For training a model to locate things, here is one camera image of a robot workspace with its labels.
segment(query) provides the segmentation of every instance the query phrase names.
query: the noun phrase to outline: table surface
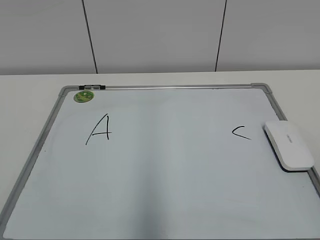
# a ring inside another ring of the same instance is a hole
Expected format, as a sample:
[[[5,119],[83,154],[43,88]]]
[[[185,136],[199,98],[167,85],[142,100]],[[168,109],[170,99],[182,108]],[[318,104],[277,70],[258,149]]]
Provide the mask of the table surface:
[[[62,87],[266,83],[296,124],[320,173],[320,70],[130,74],[3,75],[0,99],[0,209],[3,208]]]

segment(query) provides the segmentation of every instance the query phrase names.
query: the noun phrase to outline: green magnet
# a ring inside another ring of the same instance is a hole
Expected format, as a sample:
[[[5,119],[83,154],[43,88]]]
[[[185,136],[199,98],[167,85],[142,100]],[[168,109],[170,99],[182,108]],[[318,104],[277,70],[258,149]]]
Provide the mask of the green magnet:
[[[73,99],[77,102],[77,103],[86,103],[89,102],[91,99],[94,98],[94,93],[92,91],[80,91],[78,93],[76,93],[73,97]]]

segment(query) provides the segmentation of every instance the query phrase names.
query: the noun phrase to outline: whiteboard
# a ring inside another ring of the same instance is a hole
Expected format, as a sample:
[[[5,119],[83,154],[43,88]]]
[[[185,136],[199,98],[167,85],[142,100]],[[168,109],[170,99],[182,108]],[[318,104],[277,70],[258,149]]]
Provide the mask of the whiteboard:
[[[320,237],[320,198],[280,168],[261,89],[91,91],[66,94],[4,238]]]

